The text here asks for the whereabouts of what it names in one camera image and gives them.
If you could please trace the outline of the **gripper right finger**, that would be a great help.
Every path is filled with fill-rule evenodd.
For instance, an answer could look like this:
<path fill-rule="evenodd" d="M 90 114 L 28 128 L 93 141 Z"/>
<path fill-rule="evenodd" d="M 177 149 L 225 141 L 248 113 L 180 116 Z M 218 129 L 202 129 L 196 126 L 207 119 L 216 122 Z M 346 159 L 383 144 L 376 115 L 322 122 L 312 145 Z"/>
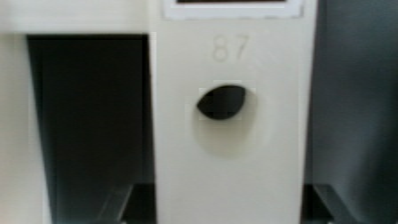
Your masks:
<path fill-rule="evenodd" d="M 358 224 L 330 185 L 303 185 L 299 224 Z"/>

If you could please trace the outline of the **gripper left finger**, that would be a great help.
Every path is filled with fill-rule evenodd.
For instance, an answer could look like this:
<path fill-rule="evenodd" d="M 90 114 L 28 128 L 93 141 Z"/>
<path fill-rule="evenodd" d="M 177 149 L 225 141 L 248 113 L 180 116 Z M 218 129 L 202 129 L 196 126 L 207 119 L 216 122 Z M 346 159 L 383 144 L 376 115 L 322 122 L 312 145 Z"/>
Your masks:
<path fill-rule="evenodd" d="M 88 224 L 155 224 L 154 184 L 118 186 L 111 191 Z"/>

